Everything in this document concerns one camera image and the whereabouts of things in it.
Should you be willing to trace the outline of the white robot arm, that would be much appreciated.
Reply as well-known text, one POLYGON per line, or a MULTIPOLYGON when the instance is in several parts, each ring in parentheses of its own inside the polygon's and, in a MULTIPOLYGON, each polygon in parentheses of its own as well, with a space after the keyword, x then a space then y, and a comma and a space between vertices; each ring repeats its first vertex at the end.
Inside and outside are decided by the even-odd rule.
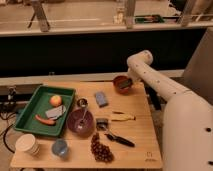
POLYGON ((128 76, 143 80, 165 101, 163 171, 213 171, 213 106, 151 67, 152 53, 127 58, 128 76))

